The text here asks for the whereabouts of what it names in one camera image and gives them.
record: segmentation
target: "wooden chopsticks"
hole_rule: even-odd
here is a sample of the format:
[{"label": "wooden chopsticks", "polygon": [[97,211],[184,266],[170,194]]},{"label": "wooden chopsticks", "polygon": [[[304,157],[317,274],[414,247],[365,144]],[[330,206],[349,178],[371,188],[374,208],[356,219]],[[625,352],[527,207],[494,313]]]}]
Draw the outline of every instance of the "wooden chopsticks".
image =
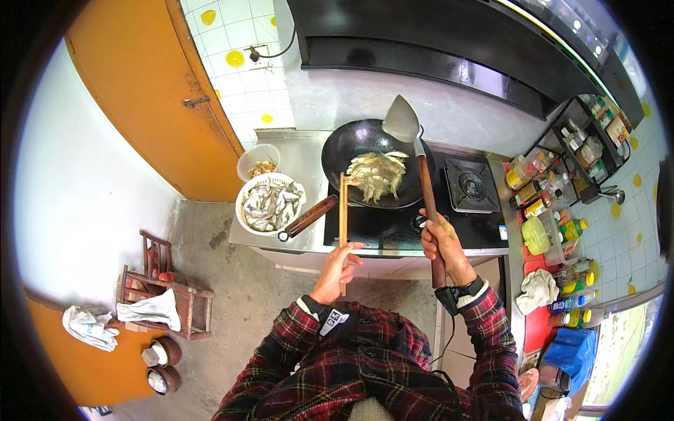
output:
[{"label": "wooden chopsticks", "polygon": [[[344,173],[339,174],[339,247],[346,245],[346,227],[348,226],[348,177]],[[346,284],[340,284],[342,296],[346,296]]]}]

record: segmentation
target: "sleeve cuff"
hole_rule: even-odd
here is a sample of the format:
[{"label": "sleeve cuff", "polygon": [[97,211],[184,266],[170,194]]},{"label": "sleeve cuff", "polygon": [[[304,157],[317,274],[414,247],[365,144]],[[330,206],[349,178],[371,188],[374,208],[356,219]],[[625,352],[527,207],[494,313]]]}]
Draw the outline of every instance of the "sleeve cuff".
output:
[{"label": "sleeve cuff", "polygon": [[307,306],[307,304],[304,302],[304,300],[302,300],[302,297],[299,297],[295,303],[297,304],[297,306],[300,309],[302,309],[302,311],[307,313],[309,316],[312,316],[317,321],[320,321],[318,319],[318,313],[312,313],[311,310],[309,310],[309,307]]},{"label": "sleeve cuff", "polygon": [[482,295],[485,294],[487,289],[489,288],[489,282],[486,280],[482,280],[482,288],[477,292],[475,295],[464,295],[463,297],[459,297],[459,299],[456,301],[456,308],[460,309],[461,307],[465,307],[468,304],[472,303],[473,301],[477,300],[480,298]]}]

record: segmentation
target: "plaid shirt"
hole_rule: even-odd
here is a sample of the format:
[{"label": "plaid shirt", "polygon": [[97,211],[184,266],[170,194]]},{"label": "plaid shirt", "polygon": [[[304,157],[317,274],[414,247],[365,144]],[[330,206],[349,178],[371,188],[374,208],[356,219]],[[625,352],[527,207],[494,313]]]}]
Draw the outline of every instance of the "plaid shirt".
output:
[{"label": "plaid shirt", "polygon": [[297,304],[282,310],[213,420],[348,420],[370,396],[397,420],[524,419],[510,322],[491,288],[460,309],[477,361],[456,392],[427,371],[428,339],[408,319],[357,302],[334,308],[351,322],[325,337]]}]

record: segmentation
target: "black range hood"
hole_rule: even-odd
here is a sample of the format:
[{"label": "black range hood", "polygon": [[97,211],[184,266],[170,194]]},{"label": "black range hood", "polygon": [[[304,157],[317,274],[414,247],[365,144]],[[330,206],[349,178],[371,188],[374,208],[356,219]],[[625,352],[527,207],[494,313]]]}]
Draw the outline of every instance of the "black range hood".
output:
[{"label": "black range hood", "polygon": [[604,92],[538,26],[490,0],[288,0],[301,68],[408,75],[471,89],[539,119]]}]

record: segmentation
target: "hand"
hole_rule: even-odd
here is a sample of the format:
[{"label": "hand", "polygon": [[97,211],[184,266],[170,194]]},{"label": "hand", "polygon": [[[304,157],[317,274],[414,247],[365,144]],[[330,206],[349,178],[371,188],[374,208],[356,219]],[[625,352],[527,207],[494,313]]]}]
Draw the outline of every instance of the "hand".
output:
[{"label": "hand", "polygon": [[[419,213],[427,216],[426,209],[420,209]],[[454,285],[468,285],[475,281],[477,274],[463,252],[461,242],[456,236],[454,227],[440,214],[437,215],[437,221],[438,223],[434,224],[433,221],[427,220],[426,227],[421,232],[423,254],[430,260],[437,258],[436,252],[438,247],[431,242],[433,237],[437,238],[440,255],[445,260],[445,269]]]},{"label": "hand", "polygon": [[344,247],[337,247],[328,253],[321,268],[321,275],[309,296],[320,304],[332,304],[341,293],[340,284],[348,284],[353,279],[355,268],[353,265],[344,267],[344,262],[362,266],[361,258],[350,253],[352,250],[362,249],[364,246],[361,242],[349,242]]}]

